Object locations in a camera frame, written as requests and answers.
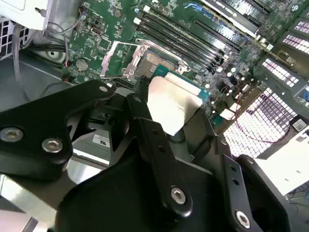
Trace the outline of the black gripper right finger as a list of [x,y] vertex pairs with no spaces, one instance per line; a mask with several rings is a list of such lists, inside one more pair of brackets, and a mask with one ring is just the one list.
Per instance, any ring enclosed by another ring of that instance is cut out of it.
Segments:
[[214,132],[201,108],[187,122],[187,141],[193,163],[211,171],[219,182],[226,231],[291,231],[285,198],[253,159],[232,158],[228,143]]

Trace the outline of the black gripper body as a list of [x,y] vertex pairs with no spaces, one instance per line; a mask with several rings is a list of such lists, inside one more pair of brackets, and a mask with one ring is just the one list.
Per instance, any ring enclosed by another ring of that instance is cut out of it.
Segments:
[[74,187],[60,204],[57,232],[230,232],[223,196],[212,174],[177,161],[193,199],[184,219],[167,215],[142,159],[127,157]]

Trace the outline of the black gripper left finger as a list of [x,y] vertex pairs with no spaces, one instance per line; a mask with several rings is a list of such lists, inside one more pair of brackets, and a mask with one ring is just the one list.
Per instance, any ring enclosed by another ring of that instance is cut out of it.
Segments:
[[167,215],[190,216],[192,197],[162,126],[152,120],[146,102],[135,94],[114,94],[98,80],[2,112],[1,173],[40,181],[59,179],[72,157],[73,142],[99,123],[96,112],[116,121],[110,125],[110,167],[139,156],[154,178]]

